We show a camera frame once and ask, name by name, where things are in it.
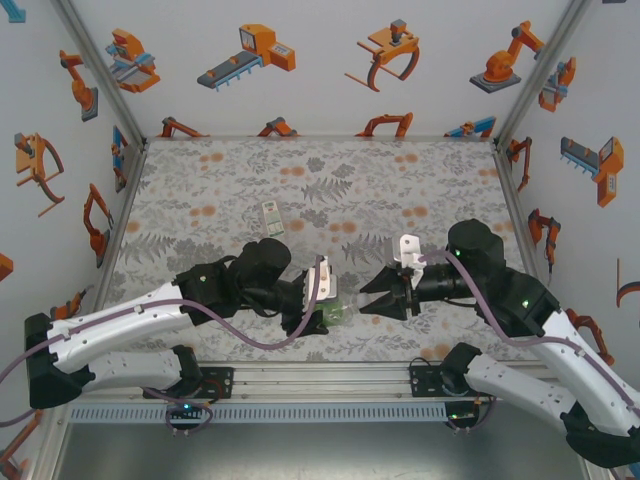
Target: robotic arm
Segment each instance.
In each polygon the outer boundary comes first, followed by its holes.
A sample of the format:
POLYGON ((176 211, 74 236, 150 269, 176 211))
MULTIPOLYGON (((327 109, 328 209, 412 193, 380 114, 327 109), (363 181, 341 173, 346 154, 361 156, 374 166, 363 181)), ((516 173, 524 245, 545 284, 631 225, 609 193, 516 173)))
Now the robotic arm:
POLYGON ((640 460, 640 394, 599 358, 558 301, 537 279, 506 266, 500 237, 477 220, 449 230, 450 263, 427 265, 413 235, 394 239, 388 266, 361 292, 384 295, 362 313, 406 320, 420 303, 475 296, 476 313, 506 343, 528 348, 564 387, 496 362, 459 343, 440 367, 449 391, 469 387, 500 397, 551 422, 571 448, 605 468, 640 460), (525 340, 513 340, 524 337, 525 340))
POLYGON ((229 318, 245 309, 264 317, 281 314, 282 328, 293 337, 288 340, 328 333, 322 311, 313 311, 316 301, 330 302, 337 296, 327 259, 318 259, 316 267, 293 282, 280 280, 290 262, 289 249, 267 238, 248 243, 237 258, 196 265, 173 282, 101 312, 57 321, 45 314, 29 317, 27 350, 63 338, 27 359, 31 407, 55 407, 102 388, 142 386, 172 398, 194 393, 202 374, 191 348, 176 346, 160 353, 114 350, 163 331, 201 325, 212 320, 211 314, 229 318), (303 320, 304 310, 308 320, 303 320))

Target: table surface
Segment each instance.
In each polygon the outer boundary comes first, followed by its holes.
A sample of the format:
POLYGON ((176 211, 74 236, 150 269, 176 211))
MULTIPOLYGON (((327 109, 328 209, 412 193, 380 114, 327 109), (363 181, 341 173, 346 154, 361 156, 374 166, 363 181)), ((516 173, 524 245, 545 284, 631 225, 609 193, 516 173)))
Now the table surface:
MULTIPOLYGON (((135 298, 197 263, 238 254, 263 236, 260 203, 276 200, 287 230, 293 279, 326 254, 345 303, 383 266, 397 233, 420 235, 423 251, 444 247, 448 229, 477 218, 500 234, 507 264, 522 259, 490 143, 296 138, 153 141, 107 293, 107 305, 135 298)), ((406 322, 357 314, 327 336, 264 352, 215 322, 165 332, 131 346, 182 343, 209 361, 407 361, 442 359, 464 341, 499 360, 528 360, 473 310, 424 304, 406 322)), ((241 312, 233 325, 262 342, 284 338, 279 319, 241 312)))

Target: white wall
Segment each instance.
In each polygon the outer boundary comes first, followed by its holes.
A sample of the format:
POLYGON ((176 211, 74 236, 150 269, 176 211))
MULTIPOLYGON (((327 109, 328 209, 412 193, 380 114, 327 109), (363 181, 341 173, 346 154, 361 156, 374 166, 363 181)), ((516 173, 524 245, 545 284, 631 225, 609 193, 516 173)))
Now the white wall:
MULTIPOLYGON (((568 1, 76 3, 100 48, 111 43, 113 29, 122 28, 156 57, 160 83, 138 94, 123 91, 147 135, 160 133, 162 119, 170 115, 218 135, 255 135, 278 116, 303 135, 352 135, 372 117, 409 111, 415 115, 409 134, 442 135, 465 121, 490 115, 498 122, 504 119, 535 65, 533 52, 525 47, 515 66, 523 77, 519 85, 487 94, 469 83, 469 77, 483 72, 487 59, 509 46, 512 28, 525 20, 547 41, 568 1), (349 72, 366 78, 371 54, 356 42, 397 18, 420 38, 421 57, 413 74, 401 82, 379 72, 380 93, 345 77, 349 72), (254 70, 219 92, 199 85, 200 75, 241 50, 238 28, 245 23, 274 29, 278 41, 296 51, 297 68, 254 70)), ((106 52, 104 58, 110 64, 106 52)), ((393 65, 396 71, 402 69, 393 65)), ((380 130, 390 133, 395 125, 380 130)))
MULTIPOLYGON (((532 106, 515 137, 533 140, 531 181, 520 194, 524 210, 540 208, 562 224, 551 290, 563 307, 596 319, 617 360, 614 369, 636 388, 640 387, 640 295, 627 295, 616 308, 616 258, 622 260, 622 284, 640 280, 640 65, 635 61, 639 22, 638 2, 593 2, 561 57, 577 60, 568 97, 555 113, 532 106), (606 207, 597 205, 591 176, 560 159, 564 136, 596 152, 611 136, 620 140, 625 165, 618 174, 617 197, 606 207)), ((513 170, 516 184, 522 163, 513 170)), ((543 242, 537 253, 546 271, 543 242)))
MULTIPOLYGON (((116 195, 112 170, 112 127, 116 116, 102 92, 97 118, 83 123, 80 105, 71 93, 71 76, 60 65, 58 52, 77 53, 49 2, 20 0, 27 11, 24 24, 9 24, 0 16, 2 108, 0 108, 0 253, 14 262, 14 272, 0 282, 0 366, 23 351, 25 318, 64 305, 88 284, 96 284, 101 271, 83 222, 83 205, 93 182, 116 222, 126 190, 116 195), (61 157, 65 171, 51 180, 54 193, 65 200, 38 218, 49 200, 32 181, 16 182, 27 173, 16 174, 13 136, 38 132, 48 139, 61 157)), ((96 86, 91 73, 78 67, 87 86, 96 86)), ((55 169, 45 155, 47 173, 55 169)), ((94 207, 94 225, 107 228, 106 219, 94 207)), ((93 306, 95 289, 83 306, 93 306)), ((26 368, 18 368, 2 385, 2 419, 28 408, 26 368)), ((0 429, 0 447, 19 430, 0 429)))

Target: small green object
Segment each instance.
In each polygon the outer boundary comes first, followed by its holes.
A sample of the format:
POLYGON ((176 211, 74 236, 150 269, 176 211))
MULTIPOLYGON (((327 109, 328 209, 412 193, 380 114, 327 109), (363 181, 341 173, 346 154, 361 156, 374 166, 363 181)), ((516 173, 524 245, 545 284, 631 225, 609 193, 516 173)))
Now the small green object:
POLYGON ((332 303, 320 303, 316 305, 315 311, 322 311, 322 323, 326 327, 342 325, 347 319, 340 300, 332 303))

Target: metal floor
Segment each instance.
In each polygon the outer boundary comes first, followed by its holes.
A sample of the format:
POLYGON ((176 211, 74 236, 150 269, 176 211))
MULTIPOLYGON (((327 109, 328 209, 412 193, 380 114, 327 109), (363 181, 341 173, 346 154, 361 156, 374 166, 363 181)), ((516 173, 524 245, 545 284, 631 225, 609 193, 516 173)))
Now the metal floor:
POLYGON ((470 436, 439 423, 72 425, 63 480, 573 480, 563 436, 504 402, 470 436))

